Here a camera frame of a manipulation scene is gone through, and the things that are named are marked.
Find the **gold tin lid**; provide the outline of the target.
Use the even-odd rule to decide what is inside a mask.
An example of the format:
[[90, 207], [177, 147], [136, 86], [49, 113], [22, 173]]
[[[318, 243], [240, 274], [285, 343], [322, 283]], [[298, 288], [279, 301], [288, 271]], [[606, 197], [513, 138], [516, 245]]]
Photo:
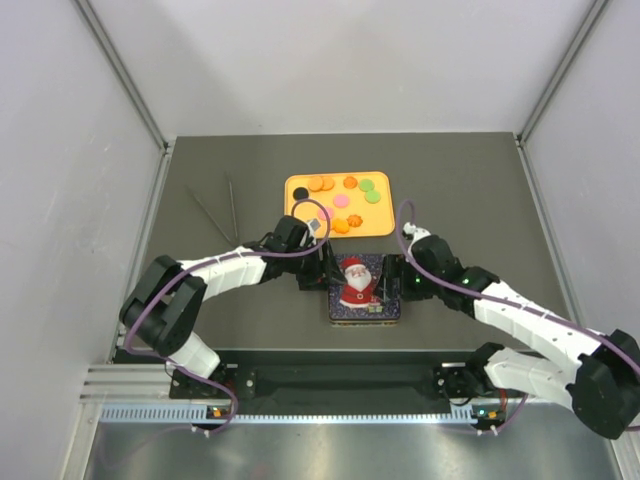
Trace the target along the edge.
[[382, 254], [337, 254], [345, 284], [329, 286], [328, 315], [331, 319], [400, 319], [400, 300], [381, 304], [374, 294], [382, 270]]

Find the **gold cookie tin box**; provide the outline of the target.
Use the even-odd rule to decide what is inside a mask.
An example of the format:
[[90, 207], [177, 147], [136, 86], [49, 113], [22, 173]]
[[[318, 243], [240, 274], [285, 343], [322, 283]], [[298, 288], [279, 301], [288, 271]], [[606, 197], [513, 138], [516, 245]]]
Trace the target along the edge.
[[397, 319], [390, 318], [345, 318], [331, 319], [330, 324], [340, 328], [378, 328], [392, 327], [398, 323]]

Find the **metal tongs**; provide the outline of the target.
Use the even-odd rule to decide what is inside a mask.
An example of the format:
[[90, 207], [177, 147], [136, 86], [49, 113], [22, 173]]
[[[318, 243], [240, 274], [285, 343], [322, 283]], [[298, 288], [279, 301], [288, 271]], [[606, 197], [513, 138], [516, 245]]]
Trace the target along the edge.
[[233, 234], [228, 234], [221, 224], [217, 221], [216, 217], [213, 215], [211, 210], [207, 207], [203, 199], [198, 195], [198, 193], [189, 185], [185, 185], [184, 188], [188, 195], [192, 198], [192, 200], [196, 203], [196, 205], [200, 208], [200, 210], [204, 213], [204, 215], [208, 218], [208, 220], [213, 224], [215, 229], [222, 235], [222, 237], [227, 241], [227, 243], [231, 246], [239, 246], [240, 245], [240, 235], [238, 228], [238, 217], [235, 205], [235, 196], [234, 196], [234, 188], [231, 175], [228, 171], [224, 171], [224, 177], [228, 187], [228, 197], [229, 197], [229, 208], [230, 215], [233, 226]]

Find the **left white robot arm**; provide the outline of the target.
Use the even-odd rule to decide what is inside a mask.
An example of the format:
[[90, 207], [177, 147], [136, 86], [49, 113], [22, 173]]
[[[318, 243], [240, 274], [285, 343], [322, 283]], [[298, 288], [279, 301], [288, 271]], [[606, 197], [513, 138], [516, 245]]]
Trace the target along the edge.
[[194, 332], [201, 305], [231, 290], [264, 284], [291, 274], [302, 291], [326, 291], [343, 280], [331, 244], [318, 238], [317, 220], [285, 215], [259, 241], [201, 260], [162, 255], [147, 267], [124, 301], [120, 322], [151, 351], [192, 374], [205, 396], [226, 387], [221, 360]]

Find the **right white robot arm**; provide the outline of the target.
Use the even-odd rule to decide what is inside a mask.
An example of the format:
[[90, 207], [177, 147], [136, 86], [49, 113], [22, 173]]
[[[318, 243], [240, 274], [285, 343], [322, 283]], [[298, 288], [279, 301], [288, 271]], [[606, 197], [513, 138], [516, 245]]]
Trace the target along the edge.
[[465, 267], [441, 237], [414, 224], [400, 235], [400, 255], [386, 258], [380, 296], [436, 298], [448, 309], [494, 327], [533, 350], [488, 342], [465, 365], [469, 388], [487, 396], [518, 390], [572, 411], [592, 432], [617, 439], [637, 430], [639, 344], [628, 333], [579, 327], [527, 300], [481, 267]]

